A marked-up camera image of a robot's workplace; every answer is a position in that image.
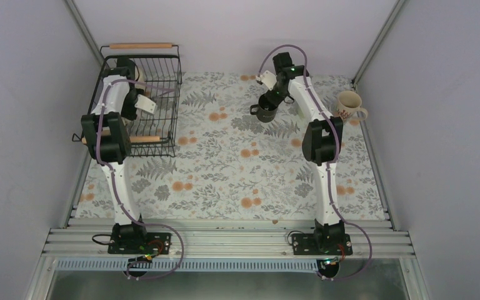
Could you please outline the black mug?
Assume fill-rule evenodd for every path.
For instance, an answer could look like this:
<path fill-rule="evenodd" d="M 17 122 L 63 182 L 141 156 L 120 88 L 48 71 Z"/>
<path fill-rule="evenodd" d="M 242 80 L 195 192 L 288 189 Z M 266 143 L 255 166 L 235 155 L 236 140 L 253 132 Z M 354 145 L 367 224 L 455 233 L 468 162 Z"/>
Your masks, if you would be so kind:
<path fill-rule="evenodd" d="M 277 110 L 277 107 L 263 107 L 260 104 L 254 104 L 250 106 L 249 113 L 256 116 L 257 120 L 262 123 L 270 123 L 276 117 Z"/>

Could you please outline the beige floral mug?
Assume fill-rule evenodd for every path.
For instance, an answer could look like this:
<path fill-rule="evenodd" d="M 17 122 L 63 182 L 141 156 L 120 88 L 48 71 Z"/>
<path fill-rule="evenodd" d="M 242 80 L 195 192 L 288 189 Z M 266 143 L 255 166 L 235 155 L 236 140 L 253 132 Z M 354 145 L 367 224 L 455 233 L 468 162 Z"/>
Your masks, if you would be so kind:
<path fill-rule="evenodd" d="M 336 112 L 344 123 L 367 119 L 368 110 L 362 105 L 361 96 L 354 91 L 342 91 L 337 95 Z"/>

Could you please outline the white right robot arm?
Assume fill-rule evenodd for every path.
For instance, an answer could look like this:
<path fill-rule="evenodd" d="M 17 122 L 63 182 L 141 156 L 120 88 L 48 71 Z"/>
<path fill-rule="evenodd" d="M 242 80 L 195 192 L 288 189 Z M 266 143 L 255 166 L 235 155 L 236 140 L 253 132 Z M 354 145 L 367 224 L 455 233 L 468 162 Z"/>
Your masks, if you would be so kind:
<path fill-rule="evenodd" d="M 329 254 L 346 243 L 344 221 L 335 194 L 336 161 L 341 150 L 343 121 L 322 104 L 311 86 L 305 66 L 294 65 L 288 52 L 276 54 L 272 62 L 275 71 L 266 71 L 257 79 L 268 90 L 252 108 L 258 110 L 256 116 L 261 122 L 269 123 L 275 118 L 279 105 L 291 98 L 307 119 L 302 154 L 312 169 L 317 192 L 312 239 L 317 252 Z"/>

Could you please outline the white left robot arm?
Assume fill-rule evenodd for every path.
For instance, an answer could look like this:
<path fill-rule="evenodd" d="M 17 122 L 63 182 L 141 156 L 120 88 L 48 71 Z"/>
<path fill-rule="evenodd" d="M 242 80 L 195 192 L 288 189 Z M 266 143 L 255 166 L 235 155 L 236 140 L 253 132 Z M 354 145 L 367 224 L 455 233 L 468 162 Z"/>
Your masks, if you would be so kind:
<path fill-rule="evenodd" d="M 131 141 L 125 120 L 136 118 L 136 103 L 143 90 L 135 87 L 138 68 L 128 57 L 102 70 L 96 106 L 81 118 L 82 133 L 91 157 L 100 165 L 114 205 L 114 226 L 108 242 L 110 254 L 139 254 L 149 236 L 129 187 L 126 159 Z"/>

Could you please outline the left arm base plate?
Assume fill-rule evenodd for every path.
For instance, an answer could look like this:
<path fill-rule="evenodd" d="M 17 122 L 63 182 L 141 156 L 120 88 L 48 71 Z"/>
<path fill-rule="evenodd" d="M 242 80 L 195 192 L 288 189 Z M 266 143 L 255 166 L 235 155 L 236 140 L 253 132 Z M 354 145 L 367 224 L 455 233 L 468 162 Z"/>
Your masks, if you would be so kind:
<path fill-rule="evenodd" d="M 113 234 L 107 252 L 109 254 L 158 255 L 168 254 L 172 234 L 167 232 L 149 232 L 138 234 Z"/>

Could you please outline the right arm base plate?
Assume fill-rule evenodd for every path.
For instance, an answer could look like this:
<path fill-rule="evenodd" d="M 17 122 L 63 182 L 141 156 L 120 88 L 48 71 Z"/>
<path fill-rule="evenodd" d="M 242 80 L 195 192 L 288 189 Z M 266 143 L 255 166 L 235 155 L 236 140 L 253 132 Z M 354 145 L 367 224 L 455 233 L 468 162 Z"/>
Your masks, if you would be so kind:
<path fill-rule="evenodd" d="M 352 242 L 348 234 L 321 238 L 312 233 L 294 231 L 288 239 L 296 256 L 353 255 Z"/>

